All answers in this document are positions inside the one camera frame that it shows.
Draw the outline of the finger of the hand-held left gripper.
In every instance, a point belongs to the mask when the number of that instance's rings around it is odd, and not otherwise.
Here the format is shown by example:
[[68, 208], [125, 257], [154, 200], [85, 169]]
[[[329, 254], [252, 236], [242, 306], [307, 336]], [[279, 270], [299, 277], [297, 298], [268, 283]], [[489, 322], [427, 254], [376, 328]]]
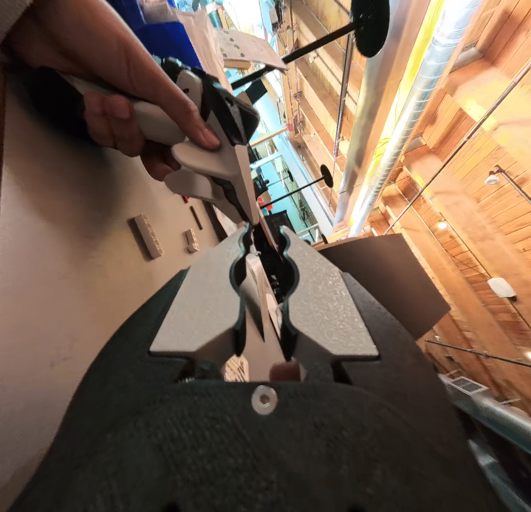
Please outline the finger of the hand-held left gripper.
[[246, 214], [245, 223], [259, 223], [260, 210], [256, 203], [246, 146], [225, 143], [219, 150], [207, 151], [187, 141], [176, 144], [171, 151], [181, 165], [179, 170], [192, 170], [230, 181]]
[[246, 214], [237, 198], [236, 189], [228, 180], [192, 170], [176, 170], [169, 173], [163, 183], [177, 195], [212, 204], [234, 223], [246, 222]]

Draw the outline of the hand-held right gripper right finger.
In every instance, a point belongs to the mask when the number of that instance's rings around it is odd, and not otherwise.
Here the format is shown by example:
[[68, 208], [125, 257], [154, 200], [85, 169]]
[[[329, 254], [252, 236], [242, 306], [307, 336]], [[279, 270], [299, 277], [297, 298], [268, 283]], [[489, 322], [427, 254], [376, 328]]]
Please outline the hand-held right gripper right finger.
[[286, 226], [280, 228], [280, 252], [291, 278], [280, 330], [286, 361], [377, 359], [379, 352], [339, 268]]

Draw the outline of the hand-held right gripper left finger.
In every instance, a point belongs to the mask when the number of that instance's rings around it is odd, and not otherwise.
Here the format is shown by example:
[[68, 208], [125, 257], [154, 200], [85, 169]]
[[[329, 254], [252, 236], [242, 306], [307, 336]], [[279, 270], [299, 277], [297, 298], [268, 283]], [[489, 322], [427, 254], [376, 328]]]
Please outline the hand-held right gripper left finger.
[[246, 225], [190, 267], [150, 346], [151, 354], [226, 362], [243, 353], [242, 283], [251, 243], [252, 227]]

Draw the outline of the white straight lego beam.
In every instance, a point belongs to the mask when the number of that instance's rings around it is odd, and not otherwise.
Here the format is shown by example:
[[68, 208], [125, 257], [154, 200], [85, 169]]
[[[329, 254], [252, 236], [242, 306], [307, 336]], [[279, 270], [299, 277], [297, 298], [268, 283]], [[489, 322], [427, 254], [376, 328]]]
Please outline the white straight lego beam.
[[139, 214], [133, 218], [142, 241], [149, 252], [152, 259], [157, 259], [163, 256], [164, 251], [158, 240], [158, 237], [145, 214]]

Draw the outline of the person's left hand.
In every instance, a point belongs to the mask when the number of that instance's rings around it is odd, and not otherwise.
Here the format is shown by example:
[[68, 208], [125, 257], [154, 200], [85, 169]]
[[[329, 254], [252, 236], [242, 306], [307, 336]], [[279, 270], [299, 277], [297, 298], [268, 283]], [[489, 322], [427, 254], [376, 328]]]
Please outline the person's left hand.
[[[192, 142], [216, 150], [219, 139], [196, 105], [174, 84], [105, 0], [21, 0], [24, 10], [7, 1], [18, 20], [1, 41], [30, 67], [102, 80], [115, 89], [160, 107]], [[133, 105], [123, 96], [87, 93], [83, 117], [88, 134], [101, 147], [141, 157], [157, 181], [179, 168], [170, 149], [149, 143]]]

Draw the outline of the black vertical pole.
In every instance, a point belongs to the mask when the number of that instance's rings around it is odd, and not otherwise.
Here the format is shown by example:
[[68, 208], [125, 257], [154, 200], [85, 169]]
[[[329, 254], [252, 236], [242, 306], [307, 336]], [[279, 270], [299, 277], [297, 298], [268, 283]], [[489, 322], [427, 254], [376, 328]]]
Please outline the black vertical pole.
[[273, 67], [273, 66], [264, 66], [250, 74], [247, 74], [245, 75], [244, 77], [234, 81], [234, 82], [231, 82], [230, 85], [232, 87], [232, 89], [235, 91], [247, 84], [250, 84], [250, 83], [253, 83], [255, 82], [256, 80], [258, 79], [261, 79], [263, 76], [265, 76], [266, 74], [268, 74], [269, 72], [271, 71], [275, 71], [276, 69]]

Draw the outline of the printed poster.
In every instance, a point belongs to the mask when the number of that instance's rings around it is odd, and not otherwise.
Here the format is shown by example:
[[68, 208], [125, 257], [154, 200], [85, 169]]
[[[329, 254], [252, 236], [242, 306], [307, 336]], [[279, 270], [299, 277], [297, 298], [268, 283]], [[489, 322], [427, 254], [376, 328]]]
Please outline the printed poster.
[[287, 68], [278, 53], [262, 38], [222, 28], [215, 28], [214, 36], [225, 68], [248, 70], [251, 64], [263, 64], [277, 70]]

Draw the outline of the tablet screen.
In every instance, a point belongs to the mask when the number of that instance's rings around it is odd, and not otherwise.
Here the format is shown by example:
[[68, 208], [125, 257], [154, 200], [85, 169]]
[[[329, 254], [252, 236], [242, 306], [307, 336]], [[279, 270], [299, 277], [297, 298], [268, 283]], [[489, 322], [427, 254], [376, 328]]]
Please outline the tablet screen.
[[415, 340], [450, 312], [448, 302], [400, 234], [344, 239], [315, 250], [350, 274]]

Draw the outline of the crumpled paper bags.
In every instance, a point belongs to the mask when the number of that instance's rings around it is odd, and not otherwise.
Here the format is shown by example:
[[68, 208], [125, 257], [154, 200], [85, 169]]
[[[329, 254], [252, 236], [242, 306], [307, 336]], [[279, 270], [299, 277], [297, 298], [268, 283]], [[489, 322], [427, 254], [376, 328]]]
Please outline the crumpled paper bags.
[[206, 11], [193, 11], [187, 0], [139, 0], [139, 3], [150, 24], [180, 22], [203, 66], [202, 70], [216, 78], [225, 89], [232, 90], [225, 75], [214, 27]]

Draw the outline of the blue plastic bin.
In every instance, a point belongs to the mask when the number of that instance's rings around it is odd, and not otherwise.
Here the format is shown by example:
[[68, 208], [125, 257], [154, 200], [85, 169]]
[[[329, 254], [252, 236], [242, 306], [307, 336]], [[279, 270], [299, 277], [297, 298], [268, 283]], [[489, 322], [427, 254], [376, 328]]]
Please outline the blue plastic bin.
[[180, 22], [148, 23], [139, 0], [110, 0], [110, 3], [150, 55], [174, 58], [188, 67], [203, 69]]

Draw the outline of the white ceiling sensor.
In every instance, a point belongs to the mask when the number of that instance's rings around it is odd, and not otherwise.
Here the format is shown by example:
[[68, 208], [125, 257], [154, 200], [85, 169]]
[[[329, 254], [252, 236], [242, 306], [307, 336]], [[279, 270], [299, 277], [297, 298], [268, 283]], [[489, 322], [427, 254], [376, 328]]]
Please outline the white ceiling sensor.
[[488, 286], [496, 296], [508, 300], [517, 299], [517, 293], [510, 283], [502, 277], [492, 277], [487, 280]]

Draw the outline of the black pole with round mount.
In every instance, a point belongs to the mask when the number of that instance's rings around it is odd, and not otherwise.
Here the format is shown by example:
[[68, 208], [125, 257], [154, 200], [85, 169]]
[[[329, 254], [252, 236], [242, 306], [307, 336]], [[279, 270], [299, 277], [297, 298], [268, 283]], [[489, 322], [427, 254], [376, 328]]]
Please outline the black pole with round mount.
[[386, 42], [389, 23], [389, 0], [351, 0], [350, 21], [346, 25], [284, 55], [282, 61], [294, 62], [349, 34], [353, 34], [356, 49], [363, 57], [375, 57]]
[[290, 191], [288, 192], [287, 194], [285, 195], [282, 195], [281, 197], [278, 197], [270, 202], [267, 202], [267, 203], [263, 203], [261, 205], [259, 205], [259, 209], [264, 209], [264, 208], [267, 208], [269, 205], [273, 205], [279, 201], [282, 201], [283, 199], [285, 198], [288, 198], [292, 195], [295, 195], [296, 193], [299, 193], [301, 192], [302, 190], [304, 190], [305, 188], [308, 188], [314, 184], [318, 184], [320, 182], [324, 182], [324, 184], [330, 189], [332, 190], [333, 187], [334, 187], [334, 178], [332, 176], [332, 173], [329, 171], [329, 169], [327, 168], [326, 165], [321, 165], [320, 166], [320, 172], [321, 172], [321, 177], [318, 177], [317, 179], [315, 179], [314, 181], [311, 181], [309, 182], [308, 184], [305, 184], [293, 191]]

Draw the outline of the silver ventilation duct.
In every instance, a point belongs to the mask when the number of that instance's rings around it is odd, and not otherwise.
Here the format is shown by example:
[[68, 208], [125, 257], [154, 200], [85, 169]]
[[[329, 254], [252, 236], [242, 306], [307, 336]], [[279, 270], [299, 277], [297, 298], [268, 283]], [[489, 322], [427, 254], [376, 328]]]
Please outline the silver ventilation duct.
[[389, 0], [388, 36], [381, 51], [368, 58], [363, 72], [347, 161], [343, 172], [333, 232], [345, 237], [351, 215], [368, 173], [376, 147], [391, 114], [395, 97], [413, 56], [423, 25], [432, 18], [438, 0]]

